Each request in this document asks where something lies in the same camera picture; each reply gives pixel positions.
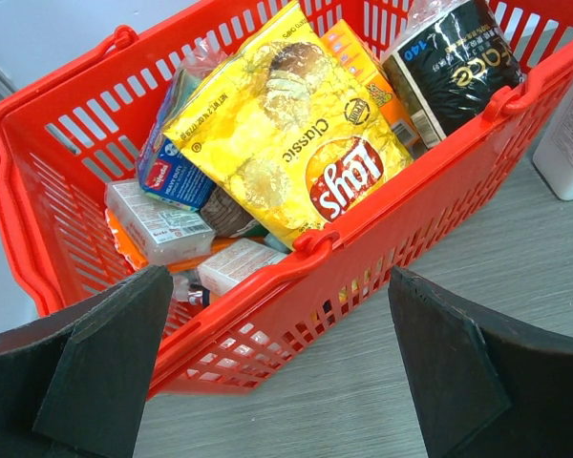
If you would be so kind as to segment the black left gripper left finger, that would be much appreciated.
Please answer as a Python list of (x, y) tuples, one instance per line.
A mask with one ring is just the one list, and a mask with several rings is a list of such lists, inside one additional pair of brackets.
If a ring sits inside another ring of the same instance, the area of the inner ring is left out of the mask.
[(146, 267), (0, 333), (0, 457), (130, 457), (173, 291)]

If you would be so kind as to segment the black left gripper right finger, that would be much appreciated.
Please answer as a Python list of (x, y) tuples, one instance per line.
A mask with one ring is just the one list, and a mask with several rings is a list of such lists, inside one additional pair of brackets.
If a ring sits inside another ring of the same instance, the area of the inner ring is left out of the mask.
[(393, 325), (430, 457), (573, 457), (573, 338), (394, 267)]

